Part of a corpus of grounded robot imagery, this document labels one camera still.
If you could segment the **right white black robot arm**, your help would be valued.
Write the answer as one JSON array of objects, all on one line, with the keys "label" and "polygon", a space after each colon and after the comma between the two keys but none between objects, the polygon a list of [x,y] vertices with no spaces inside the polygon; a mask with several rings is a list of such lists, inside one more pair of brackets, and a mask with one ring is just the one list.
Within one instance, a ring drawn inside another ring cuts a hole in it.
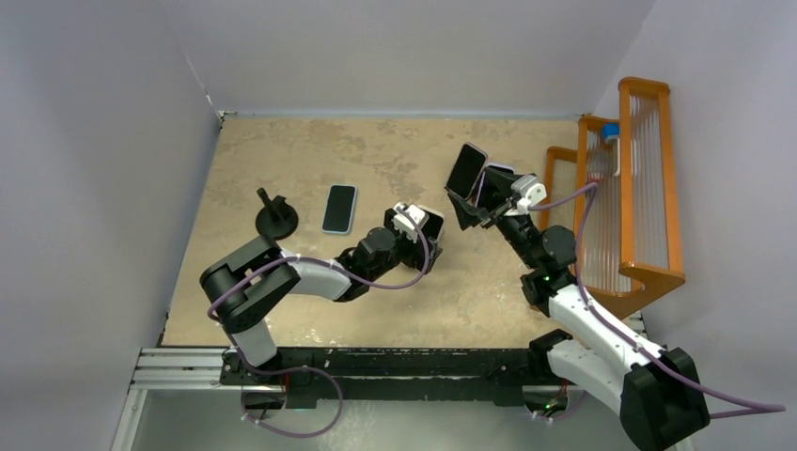
[{"label": "right white black robot arm", "polygon": [[635,333],[582,286],[572,230],[534,225],[531,211],[546,207],[539,179],[492,168],[482,177],[483,208],[445,189],[460,228],[496,227],[529,270],[521,278],[527,302],[567,328],[531,343],[530,375],[580,386],[617,415],[640,450],[665,450],[706,427],[710,414],[691,356]]}]

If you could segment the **purple case phone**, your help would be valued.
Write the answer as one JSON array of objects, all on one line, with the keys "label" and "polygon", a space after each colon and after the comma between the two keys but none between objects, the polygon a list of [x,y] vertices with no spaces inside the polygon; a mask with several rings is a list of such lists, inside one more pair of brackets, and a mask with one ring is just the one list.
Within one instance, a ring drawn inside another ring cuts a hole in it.
[{"label": "purple case phone", "polygon": [[488,155],[485,151],[472,143],[464,143],[453,164],[445,187],[459,197],[469,198],[477,186],[487,161]]}]

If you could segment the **blue case phone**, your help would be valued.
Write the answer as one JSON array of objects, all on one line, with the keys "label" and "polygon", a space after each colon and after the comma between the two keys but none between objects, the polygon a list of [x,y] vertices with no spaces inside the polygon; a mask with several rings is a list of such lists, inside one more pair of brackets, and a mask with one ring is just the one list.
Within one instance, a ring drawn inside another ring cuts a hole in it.
[{"label": "blue case phone", "polygon": [[330,187],[321,222],[324,233],[351,233],[357,194],[357,188],[352,185],[333,184]]}]

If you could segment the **lilac case phone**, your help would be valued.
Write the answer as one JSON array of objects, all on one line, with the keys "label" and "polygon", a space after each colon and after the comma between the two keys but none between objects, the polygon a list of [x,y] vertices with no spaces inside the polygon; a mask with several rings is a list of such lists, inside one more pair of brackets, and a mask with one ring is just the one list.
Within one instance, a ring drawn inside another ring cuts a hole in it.
[{"label": "lilac case phone", "polygon": [[507,173],[507,174],[515,174],[514,168],[505,164],[500,163],[488,163],[485,165],[474,194],[474,205],[477,207],[481,207],[483,205],[482,198],[484,197],[483,189],[486,182],[486,174],[488,169],[494,169],[498,172]]}]

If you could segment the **white case phone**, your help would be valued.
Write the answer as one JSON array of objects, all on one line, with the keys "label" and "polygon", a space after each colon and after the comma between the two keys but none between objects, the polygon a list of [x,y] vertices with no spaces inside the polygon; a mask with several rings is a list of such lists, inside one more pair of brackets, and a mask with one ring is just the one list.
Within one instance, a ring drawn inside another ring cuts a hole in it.
[{"label": "white case phone", "polygon": [[427,217],[425,223],[422,225],[424,236],[427,239],[433,238],[436,242],[440,242],[445,234],[445,216],[440,211],[430,207],[424,205],[418,205],[418,207],[425,212]]}]

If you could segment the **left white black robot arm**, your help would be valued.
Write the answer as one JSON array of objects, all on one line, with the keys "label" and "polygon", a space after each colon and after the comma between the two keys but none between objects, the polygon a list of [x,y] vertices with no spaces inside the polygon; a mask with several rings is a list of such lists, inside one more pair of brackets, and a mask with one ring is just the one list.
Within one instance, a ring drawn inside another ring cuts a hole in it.
[{"label": "left white black robot arm", "polygon": [[331,259],[301,256],[257,237],[201,274],[199,284],[211,302],[208,315],[242,351],[244,373],[255,383],[270,383],[279,375],[280,359],[265,319],[285,297],[345,303],[382,288],[379,278],[399,265],[424,276],[442,252],[444,224],[435,210],[398,203],[386,211],[382,226]]}]

